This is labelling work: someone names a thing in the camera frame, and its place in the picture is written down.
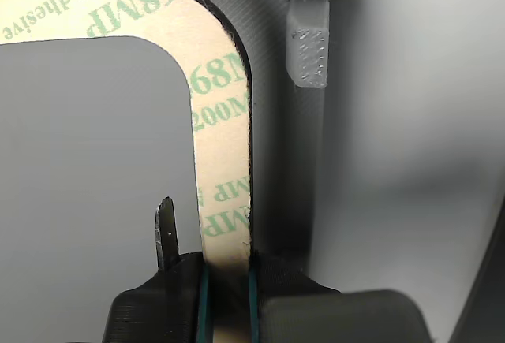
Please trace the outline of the black gripper finger with metal tip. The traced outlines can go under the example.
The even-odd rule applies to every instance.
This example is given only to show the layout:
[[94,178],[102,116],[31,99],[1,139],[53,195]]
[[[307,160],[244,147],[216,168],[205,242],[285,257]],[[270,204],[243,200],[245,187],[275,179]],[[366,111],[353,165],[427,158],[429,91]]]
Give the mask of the black gripper finger with metal tip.
[[209,269],[202,252],[179,252],[170,197],[155,214],[155,246],[157,272],[143,285],[115,297],[103,341],[212,342]]

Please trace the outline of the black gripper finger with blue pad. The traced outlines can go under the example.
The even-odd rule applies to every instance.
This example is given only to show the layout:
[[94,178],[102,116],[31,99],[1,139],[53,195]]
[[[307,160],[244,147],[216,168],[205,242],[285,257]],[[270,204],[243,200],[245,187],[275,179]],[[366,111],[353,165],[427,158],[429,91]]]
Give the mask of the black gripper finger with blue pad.
[[250,262],[249,308],[254,342],[432,341],[420,308],[405,294],[341,293],[262,253]]

